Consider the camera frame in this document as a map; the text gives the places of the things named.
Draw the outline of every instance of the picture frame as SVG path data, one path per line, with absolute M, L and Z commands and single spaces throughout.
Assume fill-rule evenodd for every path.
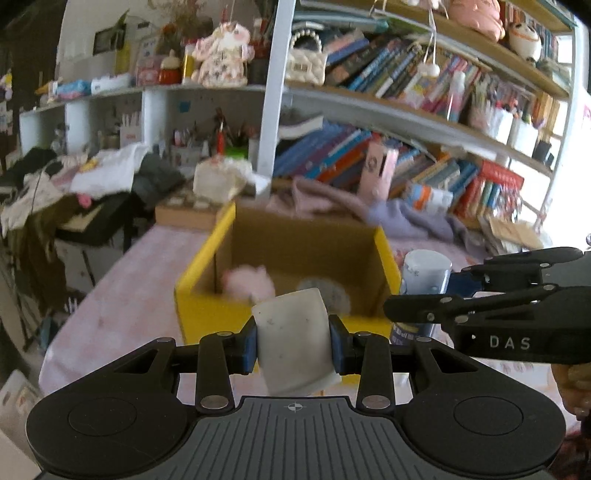
M 105 28 L 95 33 L 95 42 L 92 48 L 92 54 L 98 55 L 107 51 L 121 50 L 125 42 L 126 25 L 113 33 L 113 28 Z

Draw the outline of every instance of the pink tablecloth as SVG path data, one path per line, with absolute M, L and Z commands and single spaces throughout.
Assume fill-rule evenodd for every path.
M 206 239 L 206 232 L 162 226 L 146 233 L 105 275 L 53 340 L 41 369 L 41 389 L 49 394 L 161 336 L 173 337 L 181 345 L 174 286 Z M 447 255 L 455 271 L 482 260 L 435 240 L 392 240 L 390 246 L 399 264 L 408 251 L 420 248 Z M 490 365 L 560 403 L 547 366 L 531 369 L 513 362 Z M 194 401 L 194 385 L 194 375 L 181 376 L 178 397 L 182 402 Z M 232 385 L 236 400 L 243 395 L 265 394 L 259 375 L 235 375 Z M 354 396 L 356 392 L 339 386 L 326 393 Z

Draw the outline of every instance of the white handbag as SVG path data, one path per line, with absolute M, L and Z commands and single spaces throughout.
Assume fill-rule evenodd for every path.
M 296 41 L 301 37 L 312 38 L 318 45 L 318 51 L 294 48 Z M 322 85 L 324 83 L 327 58 L 328 54 L 322 53 L 322 42 L 320 41 L 320 37 L 312 30 L 300 30 L 291 38 L 290 51 L 287 56 L 285 79 Z

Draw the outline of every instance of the purple cloth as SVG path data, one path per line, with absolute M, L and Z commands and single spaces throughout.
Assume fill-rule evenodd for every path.
M 466 252 L 475 258 L 488 256 L 482 236 L 469 231 L 453 215 L 420 212 L 401 199 L 373 204 L 365 221 L 368 225 L 381 226 L 389 238 L 435 237 L 463 245 Z

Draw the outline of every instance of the brown cloth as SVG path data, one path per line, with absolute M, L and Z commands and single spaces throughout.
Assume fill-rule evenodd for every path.
M 62 309 L 67 301 L 66 268 L 57 256 L 54 240 L 57 228 L 79 208 L 77 198 L 68 195 L 29 216 L 23 228 L 8 232 L 8 246 L 17 270 L 28 280 L 42 316 Z

